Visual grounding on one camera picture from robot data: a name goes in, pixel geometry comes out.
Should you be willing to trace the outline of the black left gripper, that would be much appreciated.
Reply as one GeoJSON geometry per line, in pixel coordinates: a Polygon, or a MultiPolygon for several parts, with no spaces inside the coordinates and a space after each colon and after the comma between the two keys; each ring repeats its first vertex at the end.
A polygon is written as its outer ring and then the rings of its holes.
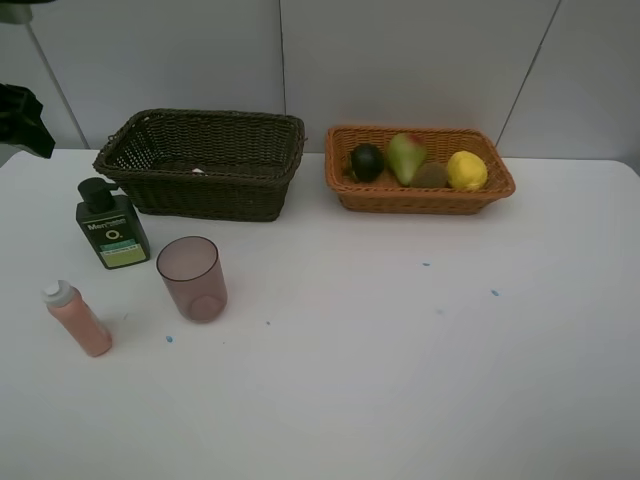
{"type": "Polygon", "coordinates": [[[50,158],[55,140],[44,125],[43,105],[28,88],[1,85],[1,143],[50,158]]]}

